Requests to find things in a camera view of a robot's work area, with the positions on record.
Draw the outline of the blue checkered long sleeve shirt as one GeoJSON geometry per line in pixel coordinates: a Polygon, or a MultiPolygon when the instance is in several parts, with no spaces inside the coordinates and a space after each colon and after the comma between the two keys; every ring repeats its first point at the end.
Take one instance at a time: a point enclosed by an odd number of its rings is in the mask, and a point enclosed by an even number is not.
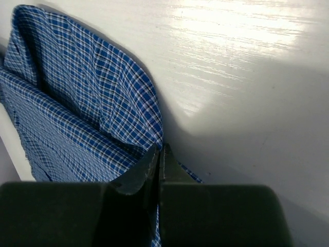
{"type": "Polygon", "coordinates": [[[36,6],[16,6],[11,24],[1,102],[34,182],[111,182],[163,148],[154,86],[132,58],[36,6]]]}

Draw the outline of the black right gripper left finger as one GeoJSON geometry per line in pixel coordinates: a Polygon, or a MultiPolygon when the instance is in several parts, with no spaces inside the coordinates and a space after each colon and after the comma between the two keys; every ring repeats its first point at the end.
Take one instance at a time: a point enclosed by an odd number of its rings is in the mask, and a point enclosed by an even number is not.
{"type": "Polygon", "coordinates": [[[111,182],[1,186],[1,246],[150,246],[159,149],[111,182]]]}

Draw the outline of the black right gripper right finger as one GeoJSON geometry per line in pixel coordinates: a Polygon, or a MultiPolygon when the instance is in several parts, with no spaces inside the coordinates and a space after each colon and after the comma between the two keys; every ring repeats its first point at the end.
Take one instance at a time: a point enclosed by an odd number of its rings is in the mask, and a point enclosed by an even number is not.
{"type": "Polygon", "coordinates": [[[292,246],[277,195],[263,185],[193,180],[165,145],[159,164],[163,246],[292,246]]]}

